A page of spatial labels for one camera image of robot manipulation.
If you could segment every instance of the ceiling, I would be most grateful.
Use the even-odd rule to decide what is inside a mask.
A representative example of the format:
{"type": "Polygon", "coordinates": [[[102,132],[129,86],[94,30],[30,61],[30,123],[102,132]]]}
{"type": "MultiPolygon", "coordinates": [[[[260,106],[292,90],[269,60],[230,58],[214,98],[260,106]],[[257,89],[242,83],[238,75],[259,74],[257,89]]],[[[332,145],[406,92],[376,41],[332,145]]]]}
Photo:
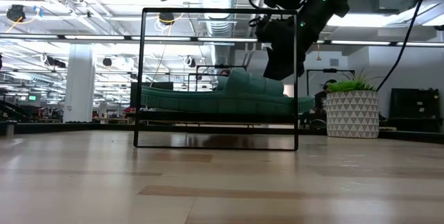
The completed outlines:
{"type": "MultiPolygon", "coordinates": [[[[178,8],[200,8],[201,0],[0,0],[0,33],[30,33],[30,34],[52,34],[52,35],[139,35],[142,8],[147,7],[178,7],[178,8]],[[7,10],[12,4],[25,6],[26,20],[17,24],[6,17],[7,10]]],[[[248,0],[234,0],[235,8],[251,8],[248,0]]],[[[203,14],[175,14],[177,19],[173,26],[168,29],[160,29],[157,15],[148,15],[146,23],[147,35],[186,35],[206,36],[208,34],[203,14]]],[[[249,15],[235,15],[233,19],[233,37],[248,37],[249,15]]],[[[371,40],[371,41],[402,41],[406,27],[404,25],[385,27],[355,27],[338,26],[335,23],[326,26],[320,35],[320,39],[331,40],[371,40]]],[[[427,41],[436,36],[433,27],[417,26],[414,28],[411,40],[427,41]]],[[[46,66],[42,60],[45,56],[56,58],[69,65],[68,42],[25,42],[0,40],[0,53],[3,54],[3,67],[23,70],[52,70],[53,67],[46,66]]],[[[174,76],[153,75],[144,76],[144,80],[175,81],[178,89],[187,89],[182,86],[186,76],[195,72],[185,65],[184,59],[193,58],[198,64],[213,64],[212,46],[210,45],[146,45],[144,72],[155,73],[159,66],[159,74],[166,72],[176,74],[174,76]]],[[[347,52],[346,46],[331,46],[326,51],[347,52]]],[[[134,82],[128,74],[123,71],[137,70],[139,46],[138,44],[94,44],[94,51],[98,58],[96,69],[96,102],[112,101],[126,104],[129,100],[129,89],[126,88],[130,82],[134,82]],[[111,67],[105,67],[102,62],[104,58],[113,60],[111,67]]],[[[244,55],[233,57],[236,64],[242,63],[244,55]]],[[[57,73],[2,73],[3,85],[10,90],[11,95],[18,92],[42,92],[48,102],[59,103],[63,100],[66,85],[66,69],[55,69],[57,73]],[[25,83],[26,86],[15,86],[25,83]],[[48,85],[58,92],[54,96],[48,96],[48,85]]],[[[211,80],[204,78],[206,90],[211,88],[211,80]]]]}

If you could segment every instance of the silver duct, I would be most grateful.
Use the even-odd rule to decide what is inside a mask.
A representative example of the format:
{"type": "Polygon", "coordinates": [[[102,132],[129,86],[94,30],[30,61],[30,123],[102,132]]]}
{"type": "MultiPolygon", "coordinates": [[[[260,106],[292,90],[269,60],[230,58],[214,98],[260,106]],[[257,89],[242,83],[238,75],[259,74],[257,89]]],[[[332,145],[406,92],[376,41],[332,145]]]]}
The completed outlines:
{"type": "MultiPolygon", "coordinates": [[[[204,8],[231,8],[234,0],[201,0],[204,8]]],[[[206,13],[206,19],[232,19],[233,15],[221,13],[206,13]]],[[[227,22],[207,22],[207,31],[213,37],[232,37],[233,24],[227,22]]],[[[213,64],[233,64],[234,57],[230,56],[231,46],[214,45],[212,47],[213,64]]]]}

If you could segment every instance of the floor plank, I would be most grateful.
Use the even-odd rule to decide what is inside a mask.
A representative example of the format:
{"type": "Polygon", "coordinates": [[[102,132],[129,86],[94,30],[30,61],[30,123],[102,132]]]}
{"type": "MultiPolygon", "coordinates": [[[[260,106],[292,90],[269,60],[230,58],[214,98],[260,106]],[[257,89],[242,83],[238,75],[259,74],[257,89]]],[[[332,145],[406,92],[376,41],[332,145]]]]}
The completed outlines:
{"type": "MultiPolygon", "coordinates": [[[[292,137],[141,132],[155,145],[292,137]]],[[[298,152],[133,148],[131,132],[0,139],[1,223],[444,223],[444,146],[300,137],[298,152]]]]}

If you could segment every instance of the ceiling light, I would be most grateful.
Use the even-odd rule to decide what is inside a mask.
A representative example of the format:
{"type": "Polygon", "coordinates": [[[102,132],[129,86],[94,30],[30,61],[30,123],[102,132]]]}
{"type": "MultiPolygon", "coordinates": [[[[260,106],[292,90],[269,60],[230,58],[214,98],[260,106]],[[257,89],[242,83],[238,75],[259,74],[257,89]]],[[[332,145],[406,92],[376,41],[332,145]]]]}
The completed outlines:
{"type": "Polygon", "coordinates": [[[57,39],[57,35],[40,34],[0,34],[0,38],[18,38],[18,39],[57,39]]]}
{"type": "Polygon", "coordinates": [[[393,21],[394,15],[348,13],[344,17],[333,15],[328,21],[328,26],[351,27],[383,27],[393,21]]]}
{"type": "MultiPolygon", "coordinates": [[[[418,16],[421,16],[421,14],[427,12],[428,10],[431,10],[438,4],[431,3],[429,5],[421,5],[418,16]]],[[[410,10],[401,12],[399,15],[393,16],[390,20],[390,22],[387,22],[387,25],[393,25],[393,24],[406,24],[413,18],[413,14],[415,13],[416,8],[412,8],[410,10]]]]}
{"type": "Polygon", "coordinates": [[[332,40],[332,44],[341,45],[369,45],[369,46],[388,46],[390,42],[384,41],[347,41],[347,40],[332,40]]]}
{"type": "Polygon", "coordinates": [[[45,89],[45,88],[35,88],[35,87],[32,87],[31,89],[40,90],[42,92],[45,92],[45,91],[48,90],[48,89],[45,89]]]}
{"type": "Polygon", "coordinates": [[[41,101],[62,101],[61,98],[41,98],[41,101]]]}
{"type": "Polygon", "coordinates": [[[204,42],[245,42],[245,43],[257,43],[255,38],[242,38],[242,37],[198,37],[198,41],[204,42]]]}
{"type": "Polygon", "coordinates": [[[7,67],[7,68],[13,68],[13,69],[18,69],[19,68],[19,67],[13,65],[13,64],[8,64],[8,63],[5,63],[5,62],[2,65],[3,65],[3,67],[7,67]]]}
{"type": "Polygon", "coordinates": [[[6,93],[6,95],[8,95],[8,96],[28,96],[28,93],[10,92],[10,93],[6,93]]]}
{"type": "Polygon", "coordinates": [[[24,79],[24,80],[32,80],[33,77],[29,76],[28,74],[23,74],[19,72],[10,72],[11,76],[18,79],[24,79]]]}
{"type": "Polygon", "coordinates": [[[423,26],[443,26],[444,25],[444,14],[437,16],[436,18],[430,20],[423,24],[423,26]]]}
{"type": "MultiPolygon", "coordinates": [[[[131,39],[132,40],[140,40],[140,37],[132,36],[131,39]]],[[[150,37],[145,37],[145,40],[148,40],[148,41],[191,41],[191,38],[190,37],[150,36],[150,37]]]]}
{"type": "Polygon", "coordinates": [[[14,89],[13,86],[22,86],[22,85],[12,85],[12,84],[7,84],[7,85],[0,85],[0,88],[12,88],[12,89],[14,89]]]}
{"type": "MultiPolygon", "coordinates": [[[[402,42],[398,42],[396,46],[402,46],[402,42]]],[[[410,47],[444,47],[444,43],[415,43],[415,42],[407,42],[406,46],[410,47]]]]}
{"type": "Polygon", "coordinates": [[[66,35],[68,40],[124,40],[124,36],[103,35],[66,35]]]}

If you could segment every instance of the column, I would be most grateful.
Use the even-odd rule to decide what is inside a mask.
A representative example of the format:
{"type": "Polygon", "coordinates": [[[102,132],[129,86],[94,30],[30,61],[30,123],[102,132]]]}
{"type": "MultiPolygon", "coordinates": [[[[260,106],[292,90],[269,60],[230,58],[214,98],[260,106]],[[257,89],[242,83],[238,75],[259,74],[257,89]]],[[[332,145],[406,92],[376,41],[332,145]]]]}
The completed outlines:
{"type": "Polygon", "coordinates": [[[106,115],[108,103],[102,102],[99,104],[99,117],[104,117],[106,115]]]}
{"type": "Polygon", "coordinates": [[[96,56],[92,44],[71,44],[63,122],[92,121],[96,56]]]}

